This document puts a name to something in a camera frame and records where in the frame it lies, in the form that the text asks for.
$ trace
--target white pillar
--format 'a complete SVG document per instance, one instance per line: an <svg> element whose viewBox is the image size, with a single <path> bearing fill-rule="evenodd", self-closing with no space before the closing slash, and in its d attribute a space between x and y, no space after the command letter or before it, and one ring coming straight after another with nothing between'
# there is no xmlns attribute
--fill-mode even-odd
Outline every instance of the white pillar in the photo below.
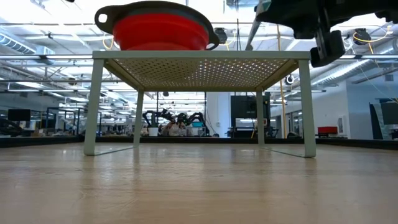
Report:
<svg viewBox="0 0 398 224"><path fill-rule="evenodd" d="M231 126L231 94L229 92L209 92L206 95L206 125L210 130L210 135L214 135L216 132L220 138L226 138L228 128Z"/></svg>
<svg viewBox="0 0 398 224"><path fill-rule="evenodd" d="M206 126L210 131L210 136L215 133L220 134L220 129L217 127L218 122L218 93L208 92L206 94Z"/></svg>

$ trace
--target air duct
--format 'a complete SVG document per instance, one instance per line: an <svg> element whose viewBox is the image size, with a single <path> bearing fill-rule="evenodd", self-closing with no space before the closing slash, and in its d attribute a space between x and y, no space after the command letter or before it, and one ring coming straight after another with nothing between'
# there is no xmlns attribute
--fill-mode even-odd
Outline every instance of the air duct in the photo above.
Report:
<svg viewBox="0 0 398 224"><path fill-rule="evenodd" d="M377 48L376 54L398 54L398 42L397 39L386 42ZM377 65L374 60L366 59L359 60L355 63L349 63L346 65L337 66L322 75L319 76L318 80L312 82L312 85L333 85L339 83L349 77L353 77L362 72L366 72Z"/></svg>
<svg viewBox="0 0 398 224"><path fill-rule="evenodd" d="M19 40L18 37L9 34L4 30L0 32L0 44L9 47L13 50L16 50L22 54L36 53L35 47L30 46L30 44L24 43L23 40Z"/></svg>

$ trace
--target ceiling light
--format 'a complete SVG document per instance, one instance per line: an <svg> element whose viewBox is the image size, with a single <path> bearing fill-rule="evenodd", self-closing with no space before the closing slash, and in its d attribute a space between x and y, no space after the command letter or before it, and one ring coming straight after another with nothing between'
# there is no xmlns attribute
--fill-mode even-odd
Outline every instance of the ceiling light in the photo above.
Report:
<svg viewBox="0 0 398 224"><path fill-rule="evenodd" d="M280 98L280 99L278 99L278 100L274 100L274 102L282 102L282 99Z"/></svg>
<svg viewBox="0 0 398 224"><path fill-rule="evenodd" d="M78 102L88 102L88 100L85 98L79 98L79 97L68 97L68 98L71 100L78 101Z"/></svg>
<svg viewBox="0 0 398 224"><path fill-rule="evenodd" d="M47 59L93 59L92 55L47 55Z"/></svg>
<svg viewBox="0 0 398 224"><path fill-rule="evenodd" d="M111 90L114 92L125 92L125 93L135 93L137 90Z"/></svg>
<svg viewBox="0 0 398 224"><path fill-rule="evenodd" d="M57 92L57 93L68 93L68 92L73 92L74 90L43 90L45 92Z"/></svg>
<svg viewBox="0 0 398 224"><path fill-rule="evenodd" d="M45 88L45 86L40 85L38 83L32 83L32 82L17 82L19 85L24 85L32 88Z"/></svg>
<svg viewBox="0 0 398 224"><path fill-rule="evenodd" d="M266 92L269 93L280 93L280 90L266 90ZM284 93L288 93L288 92L297 92L300 93L301 90L283 90ZM324 93L326 92L326 90L311 90L312 93Z"/></svg>
<svg viewBox="0 0 398 224"><path fill-rule="evenodd" d="M99 106L99 107L102 108L102 109L105 109L105 110L111 110L112 109L111 106Z"/></svg>
<svg viewBox="0 0 398 224"><path fill-rule="evenodd" d="M40 56L26 56L26 55L0 55L1 60L34 60L40 59Z"/></svg>
<svg viewBox="0 0 398 224"><path fill-rule="evenodd" d="M67 104L60 103L60 107L76 106L76 105L85 106L87 105L87 103L67 103Z"/></svg>
<svg viewBox="0 0 398 224"><path fill-rule="evenodd" d="M39 92L39 90L6 90L10 92Z"/></svg>
<svg viewBox="0 0 398 224"><path fill-rule="evenodd" d="M361 59L397 59L397 55L363 55Z"/></svg>
<svg viewBox="0 0 398 224"><path fill-rule="evenodd" d="M59 95L58 93L49 92L49 94L51 94L51 95L53 95L53 96L57 96L57 97L62 97L62 98L63 98L63 96L62 96L62 95Z"/></svg>
<svg viewBox="0 0 398 224"><path fill-rule="evenodd" d="M355 58L355 55L343 55L340 57L340 59L352 59Z"/></svg>

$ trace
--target monitor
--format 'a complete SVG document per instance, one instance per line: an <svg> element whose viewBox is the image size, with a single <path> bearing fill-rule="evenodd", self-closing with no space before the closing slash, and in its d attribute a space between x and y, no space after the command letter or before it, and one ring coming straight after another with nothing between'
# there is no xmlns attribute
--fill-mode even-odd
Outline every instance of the monitor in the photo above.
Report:
<svg viewBox="0 0 398 224"><path fill-rule="evenodd" d="M28 109L8 109L9 121L30 121L30 110Z"/></svg>
<svg viewBox="0 0 398 224"><path fill-rule="evenodd" d="M381 103L384 125L398 124L398 103Z"/></svg>

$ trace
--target perforated tabletop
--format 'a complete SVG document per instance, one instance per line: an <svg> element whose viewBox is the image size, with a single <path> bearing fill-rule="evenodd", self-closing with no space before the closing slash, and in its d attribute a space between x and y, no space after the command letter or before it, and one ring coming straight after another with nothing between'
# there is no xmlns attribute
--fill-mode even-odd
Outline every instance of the perforated tabletop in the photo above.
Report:
<svg viewBox="0 0 398 224"><path fill-rule="evenodd" d="M108 51L104 66L144 91L256 91L296 70L308 52Z"/></svg>

